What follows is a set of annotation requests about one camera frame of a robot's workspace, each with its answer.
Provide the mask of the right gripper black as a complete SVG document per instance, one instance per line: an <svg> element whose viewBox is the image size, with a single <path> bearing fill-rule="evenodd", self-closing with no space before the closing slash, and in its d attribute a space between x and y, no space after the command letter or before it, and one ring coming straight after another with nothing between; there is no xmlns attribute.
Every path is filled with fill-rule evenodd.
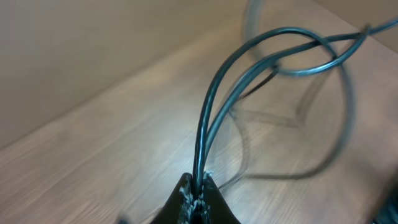
<svg viewBox="0 0 398 224"><path fill-rule="evenodd" d="M395 186L386 198L372 224L397 224L397 186Z"/></svg>

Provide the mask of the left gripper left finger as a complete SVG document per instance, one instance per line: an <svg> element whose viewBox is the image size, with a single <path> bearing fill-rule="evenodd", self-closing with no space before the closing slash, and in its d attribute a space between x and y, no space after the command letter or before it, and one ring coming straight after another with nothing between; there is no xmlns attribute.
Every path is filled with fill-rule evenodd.
<svg viewBox="0 0 398 224"><path fill-rule="evenodd" d="M191 183L192 175L184 173L177 182L170 197L150 224L189 223L193 202Z"/></svg>

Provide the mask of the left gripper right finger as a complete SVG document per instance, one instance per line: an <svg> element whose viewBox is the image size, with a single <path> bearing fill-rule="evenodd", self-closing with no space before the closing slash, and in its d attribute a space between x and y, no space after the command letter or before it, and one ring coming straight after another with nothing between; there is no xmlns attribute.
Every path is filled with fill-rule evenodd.
<svg viewBox="0 0 398 224"><path fill-rule="evenodd" d="M203 180L203 202L199 214L202 224L240 224L228 207L211 175L205 172Z"/></svg>

